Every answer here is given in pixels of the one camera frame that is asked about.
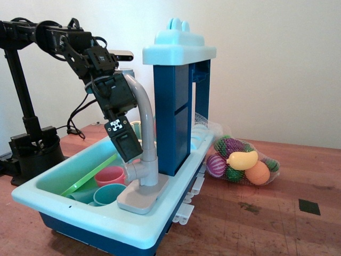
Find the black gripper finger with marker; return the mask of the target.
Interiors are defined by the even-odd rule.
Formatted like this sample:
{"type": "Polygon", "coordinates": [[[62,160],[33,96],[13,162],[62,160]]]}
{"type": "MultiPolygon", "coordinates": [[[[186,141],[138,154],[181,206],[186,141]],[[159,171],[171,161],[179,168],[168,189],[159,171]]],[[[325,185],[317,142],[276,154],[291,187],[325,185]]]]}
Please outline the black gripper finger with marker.
{"type": "Polygon", "coordinates": [[[105,130],[123,161],[129,162],[142,154],[142,147],[127,117],[124,114],[115,114],[111,110],[106,110],[104,113],[108,120],[104,125],[105,130]]]}

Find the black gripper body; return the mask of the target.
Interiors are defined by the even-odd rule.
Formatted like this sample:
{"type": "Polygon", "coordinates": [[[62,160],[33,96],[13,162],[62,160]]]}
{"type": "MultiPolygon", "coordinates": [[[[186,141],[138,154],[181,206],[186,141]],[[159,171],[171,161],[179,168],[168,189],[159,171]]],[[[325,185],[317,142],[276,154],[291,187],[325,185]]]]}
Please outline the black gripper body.
{"type": "Polygon", "coordinates": [[[85,90],[94,94],[104,115],[125,115],[137,107],[137,100],[123,73],[93,78],[85,84],[85,90]]]}

